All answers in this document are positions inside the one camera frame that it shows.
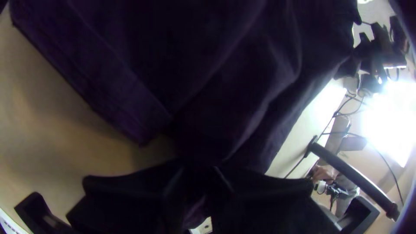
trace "cord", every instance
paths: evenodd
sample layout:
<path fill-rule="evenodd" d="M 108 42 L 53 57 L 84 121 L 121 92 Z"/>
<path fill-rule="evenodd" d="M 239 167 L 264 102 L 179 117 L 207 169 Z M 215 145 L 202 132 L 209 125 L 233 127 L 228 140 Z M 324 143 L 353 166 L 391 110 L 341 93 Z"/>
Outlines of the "cord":
<path fill-rule="evenodd" d="M 363 23 L 363 24 L 367 24 L 367 25 L 370 25 L 370 26 L 371 26 L 371 24 L 370 24 L 370 23 L 367 23 L 367 22 L 365 22 L 365 21 L 361 21 L 361 23 Z"/>
<path fill-rule="evenodd" d="M 319 135 L 319 137 L 318 137 L 318 140 L 321 138 L 321 136 L 322 135 L 324 135 L 324 132 L 325 132 L 325 130 L 328 128 L 328 126 L 329 126 L 329 124 L 331 123 L 331 121 L 332 121 L 332 119 L 333 118 L 335 118 L 335 117 L 337 117 L 337 114 L 339 113 L 339 111 L 345 106 L 345 104 L 347 103 L 347 102 L 349 102 L 349 101 L 351 101 L 351 100 L 353 100 L 353 99 L 355 99 L 355 97 L 356 97 L 357 95 L 355 95 L 355 96 L 353 96 L 353 97 L 350 97 L 350 96 L 348 96 L 349 97 L 349 99 L 348 100 L 346 100 L 339 108 L 338 108 L 338 110 L 336 111 L 336 112 L 334 112 L 334 114 L 332 115 L 332 118 L 329 120 L 329 122 L 328 122 L 328 124 L 326 125 L 326 127 L 324 128 L 324 130 L 322 131 L 322 133 Z M 299 164 L 303 161 L 303 159 L 304 159 L 305 157 L 303 157 L 303 158 L 301 158 L 300 160 L 299 160 L 299 162 L 290 170 L 290 172 L 289 173 L 287 173 L 286 174 L 286 176 L 284 177 L 284 179 L 286 179 L 295 169 L 296 169 L 296 167 L 298 167 L 299 166 Z"/>
<path fill-rule="evenodd" d="M 339 113 L 337 116 L 350 116 L 350 115 L 353 115 L 353 114 L 357 113 L 360 110 L 361 105 L 363 104 L 364 98 L 365 98 L 365 96 L 361 99 L 360 106 L 355 111 L 353 111 L 351 113 L 348 113 L 348 114 Z"/>
<path fill-rule="evenodd" d="M 335 200 L 338 198 L 339 194 L 335 195 L 334 198 L 331 197 L 331 206 L 329 207 L 329 211 L 332 211 L 332 206 L 334 205 Z"/>
<path fill-rule="evenodd" d="M 331 135 L 331 134 L 348 134 L 348 135 L 352 135 L 352 136 L 356 136 L 356 137 L 361 137 L 364 139 L 367 139 L 366 137 L 354 134 L 354 133 L 346 133 L 346 132 L 332 132 L 332 133 L 323 133 L 323 135 Z M 391 169 L 389 163 L 387 162 L 386 158 L 380 153 L 380 151 L 378 151 L 376 149 L 376 147 L 374 147 L 373 144 L 371 144 L 371 146 L 373 147 L 373 149 L 378 153 L 378 155 L 380 155 L 380 157 L 383 159 L 383 161 L 386 163 L 387 167 L 390 170 L 391 175 L 393 176 L 394 182 L 396 183 L 396 187 L 397 187 L 397 191 L 399 192 L 399 196 L 400 196 L 400 201 L 402 202 L 402 205 L 404 205 L 404 201 L 403 201 L 403 197 L 402 197 L 402 193 L 400 192 L 400 188 L 399 188 L 399 182 L 397 181 L 396 175 L 394 174 L 393 170 Z"/>
<path fill-rule="evenodd" d="M 296 167 L 299 166 L 299 164 L 303 161 L 304 157 L 302 157 L 299 162 L 292 168 L 292 170 L 290 170 L 290 172 L 284 177 L 284 179 L 286 179 L 295 169 Z"/>
<path fill-rule="evenodd" d="M 355 94 L 351 93 L 351 91 L 349 91 L 349 90 L 347 90 L 347 92 L 348 92 L 349 94 L 351 94 L 351 95 L 355 95 Z"/>
<path fill-rule="evenodd" d="M 349 101 L 351 101 L 351 100 L 353 100 L 354 98 L 356 97 L 356 95 L 355 96 L 353 96 L 353 97 L 350 97 L 348 100 L 346 100 L 339 108 L 338 108 L 338 110 L 336 111 L 336 112 L 334 112 L 334 115 L 332 116 L 332 118 L 334 118 L 334 117 L 336 117 L 337 116 L 337 114 L 341 111 L 341 109 L 345 106 L 345 104 L 347 103 L 347 102 L 349 102 Z"/>
<path fill-rule="evenodd" d="M 324 194 L 325 193 L 325 191 L 326 191 L 326 189 L 328 188 L 328 185 L 325 185 L 325 189 L 324 189 L 324 191 L 323 192 L 321 192 L 321 193 L 319 193 L 319 192 L 316 192 L 318 195 L 322 195 L 322 194 Z"/>

